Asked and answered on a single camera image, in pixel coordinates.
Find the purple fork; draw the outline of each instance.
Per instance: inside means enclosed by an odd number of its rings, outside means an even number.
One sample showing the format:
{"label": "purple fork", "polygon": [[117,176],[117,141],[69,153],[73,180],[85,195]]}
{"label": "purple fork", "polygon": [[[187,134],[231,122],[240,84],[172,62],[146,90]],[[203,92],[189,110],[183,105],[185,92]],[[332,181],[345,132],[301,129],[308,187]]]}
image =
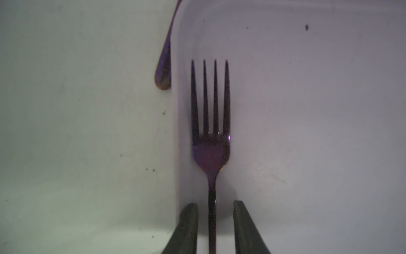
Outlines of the purple fork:
{"label": "purple fork", "polygon": [[197,113],[196,77],[194,62],[191,74],[192,144],[196,164],[206,173],[209,182],[209,254],[216,253],[216,178],[230,158],[230,78],[226,61],[224,83],[223,132],[218,129],[217,62],[214,62],[213,132],[209,132],[209,109],[207,102],[206,61],[203,62],[203,133],[199,134]]}

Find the white container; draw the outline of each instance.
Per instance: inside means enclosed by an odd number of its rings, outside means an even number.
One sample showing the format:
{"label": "white container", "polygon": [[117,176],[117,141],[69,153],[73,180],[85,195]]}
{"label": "white container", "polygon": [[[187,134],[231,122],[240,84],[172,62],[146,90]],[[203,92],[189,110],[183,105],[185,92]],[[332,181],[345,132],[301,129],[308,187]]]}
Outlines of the white container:
{"label": "white container", "polygon": [[214,59],[221,85],[230,64],[218,253],[235,253],[234,199],[272,253],[406,253],[406,2],[184,0],[171,55],[179,209],[199,204],[198,253],[207,180],[191,152],[192,59],[201,110],[203,59],[209,101]]}

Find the fork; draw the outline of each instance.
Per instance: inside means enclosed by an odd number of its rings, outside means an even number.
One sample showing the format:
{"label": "fork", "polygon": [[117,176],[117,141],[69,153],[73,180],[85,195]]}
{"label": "fork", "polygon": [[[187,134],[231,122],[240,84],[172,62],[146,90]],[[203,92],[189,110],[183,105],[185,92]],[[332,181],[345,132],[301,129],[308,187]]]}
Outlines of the fork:
{"label": "fork", "polygon": [[223,132],[218,128],[217,61],[214,61],[213,132],[209,132],[206,61],[203,62],[203,133],[199,134],[194,61],[191,71],[192,146],[196,164],[206,173],[209,183],[209,254],[216,253],[216,178],[230,158],[230,78],[226,61],[224,82]]}

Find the fork head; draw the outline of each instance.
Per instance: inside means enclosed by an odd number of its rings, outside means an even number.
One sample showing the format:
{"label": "fork head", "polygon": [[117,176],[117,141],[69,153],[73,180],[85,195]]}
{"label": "fork head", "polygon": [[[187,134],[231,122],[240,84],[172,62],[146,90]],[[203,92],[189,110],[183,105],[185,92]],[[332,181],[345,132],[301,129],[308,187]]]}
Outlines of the fork head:
{"label": "fork head", "polygon": [[194,61],[191,73],[192,104],[192,144],[193,157],[197,165],[206,173],[209,183],[215,183],[217,174],[230,158],[230,78],[226,61],[224,83],[224,117],[223,132],[218,128],[217,62],[214,62],[214,106],[213,132],[209,132],[209,109],[207,101],[206,62],[203,62],[203,133],[199,134],[199,117],[197,108],[196,77]]}

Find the white surface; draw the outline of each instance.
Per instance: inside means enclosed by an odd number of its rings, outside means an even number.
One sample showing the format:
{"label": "white surface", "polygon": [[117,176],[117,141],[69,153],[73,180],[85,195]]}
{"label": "white surface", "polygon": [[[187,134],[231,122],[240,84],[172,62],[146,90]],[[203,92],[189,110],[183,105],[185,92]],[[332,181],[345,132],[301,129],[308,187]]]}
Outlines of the white surface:
{"label": "white surface", "polygon": [[153,76],[175,4],[0,1],[1,254],[165,247],[172,96]]}
{"label": "white surface", "polygon": [[218,253],[234,253],[233,199],[272,253],[406,253],[405,29],[400,1],[183,2],[171,48],[178,192],[180,207],[200,205],[198,253],[207,181],[190,149],[190,61],[201,88],[215,58],[220,83],[229,60],[232,114]]}

